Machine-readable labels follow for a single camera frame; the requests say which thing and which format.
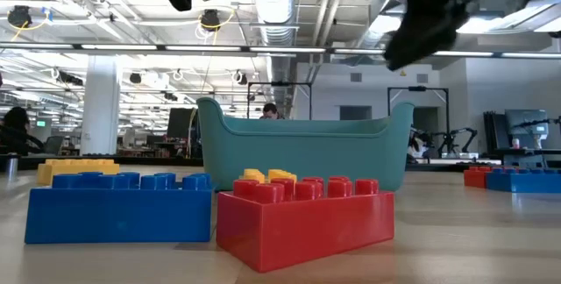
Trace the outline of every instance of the red lego brick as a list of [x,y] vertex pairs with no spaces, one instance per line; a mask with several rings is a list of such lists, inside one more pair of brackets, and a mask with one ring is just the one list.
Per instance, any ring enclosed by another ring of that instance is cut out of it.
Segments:
[[464,171],[464,185],[474,188],[486,188],[485,174],[491,172],[491,167],[470,167]]
[[394,194],[377,181],[357,180],[356,195],[350,181],[329,181],[325,197],[322,186],[299,181],[291,195],[281,183],[234,181],[218,194],[218,245],[268,272],[394,238]]

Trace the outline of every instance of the metal frame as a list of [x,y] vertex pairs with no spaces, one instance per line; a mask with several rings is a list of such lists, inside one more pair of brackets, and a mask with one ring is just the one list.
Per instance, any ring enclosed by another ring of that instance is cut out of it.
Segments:
[[[391,97],[392,90],[400,90],[393,98]],[[390,116],[392,112],[392,102],[400,95],[403,90],[410,92],[426,92],[433,91],[444,103],[446,103],[446,134],[450,134],[450,91],[448,88],[429,88],[424,86],[417,87],[388,87],[387,88],[387,115]],[[437,91],[444,92],[444,99]]]
[[248,82],[247,83],[247,118],[249,118],[249,106],[251,104],[250,95],[252,93],[252,86],[271,86],[271,87],[290,87],[290,86],[308,86],[309,89],[309,120],[311,121],[312,114],[312,84],[310,82]]

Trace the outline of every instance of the desk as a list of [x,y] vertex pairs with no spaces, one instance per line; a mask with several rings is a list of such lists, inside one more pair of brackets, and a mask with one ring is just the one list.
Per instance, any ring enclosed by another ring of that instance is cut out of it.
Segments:
[[545,155],[561,155],[561,149],[497,149],[494,151],[502,159],[502,164],[505,166],[519,166],[519,167],[547,167]]

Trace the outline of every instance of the white column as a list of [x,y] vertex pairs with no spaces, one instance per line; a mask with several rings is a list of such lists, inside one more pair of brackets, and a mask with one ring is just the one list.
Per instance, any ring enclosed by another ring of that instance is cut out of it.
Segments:
[[80,153],[117,152],[122,78],[117,56],[89,56]]

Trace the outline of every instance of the fluorescent light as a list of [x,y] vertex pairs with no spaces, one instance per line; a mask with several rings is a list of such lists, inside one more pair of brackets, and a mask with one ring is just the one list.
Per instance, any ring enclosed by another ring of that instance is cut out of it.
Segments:
[[378,16],[368,29],[370,32],[388,33],[400,28],[401,18],[392,16]]
[[360,54],[360,55],[382,55],[383,50],[380,49],[355,49],[355,48],[336,48],[333,53],[339,54]]
[[187,52],[239,52],[239,46],[166,46],[168,51]]
[[556,18],[555,20],[549,22],[547,25],[544,25],[534,32],[559,32],[561,31],[561,18]]
[[491,52],[460,52],[460,51],[440,51],[433,54],[434,56],[451,56],[451,57],[492,57]]
[[325,48],[320,47],[258,46],[250,47],[249,50],[255,53],[325,53]]
[[56,48],[73,48],[70,44],[33,44],[33,43],[0,43],[0,48],[45,48],[45,49],[56,49]]
[[83,49],[101,49],[101,50],[151,50],[158,49],[157,46],[151,45],[126,45],[126,44],[82,44]]
[[503,53],[501,58],[561,60],[561,53]]
[[473,17],[470,18],[462,27],[456,30],[458,33],[468,33],[468,34],[482,34],[488,32],[490,29],[494,28],[503,22],[502,18],[485,19]]

